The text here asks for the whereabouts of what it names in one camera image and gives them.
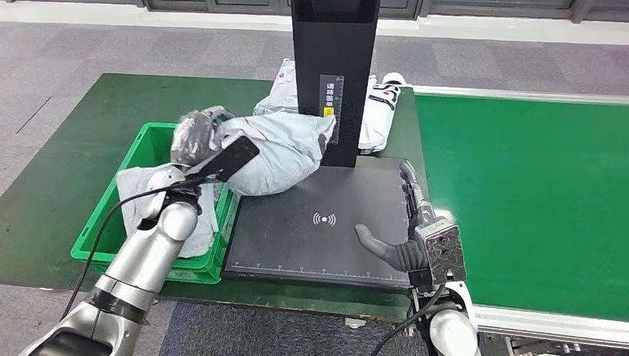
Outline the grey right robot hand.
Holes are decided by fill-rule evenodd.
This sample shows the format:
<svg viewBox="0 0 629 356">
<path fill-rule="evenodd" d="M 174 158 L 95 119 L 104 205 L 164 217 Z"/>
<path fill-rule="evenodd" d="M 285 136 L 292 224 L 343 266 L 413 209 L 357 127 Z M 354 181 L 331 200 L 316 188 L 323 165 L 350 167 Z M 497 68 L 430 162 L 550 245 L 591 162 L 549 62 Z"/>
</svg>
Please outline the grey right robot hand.
<svg viewBox="0 0 629 356">
<path fill-rule="evenodd" d="M 407 241 L 397 245 L 376 239 L 372 232 L 363 224 L 355 225 L 354 229 L 359 243 L 380 260 L 401 272 L 418 271 L 424 267 L 424 253 L 415 229 L 430 223 L 436 218 L 432 204 L 424 198 L 415 169 L 404 159 L 400 163 L 400 175 L 404 181 L 401 186 L 405 194 L 406 217 L 408 219 Z"/>
</svg>

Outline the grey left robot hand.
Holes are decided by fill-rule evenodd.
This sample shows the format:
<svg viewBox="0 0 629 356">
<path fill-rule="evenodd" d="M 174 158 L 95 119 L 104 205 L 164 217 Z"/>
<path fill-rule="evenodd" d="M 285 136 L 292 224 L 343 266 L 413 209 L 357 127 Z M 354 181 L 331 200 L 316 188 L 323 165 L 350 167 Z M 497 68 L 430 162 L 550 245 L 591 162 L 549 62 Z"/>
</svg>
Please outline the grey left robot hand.
<svg viewBox="0 0 629 356">
<path fill-rule="evenodd" d="M 182 115 L 173 133 L 170 162 L 191 167 L 217 154 L 222 150 L 219 126 L 234 117 L 220 105 Z"/>
</svg>

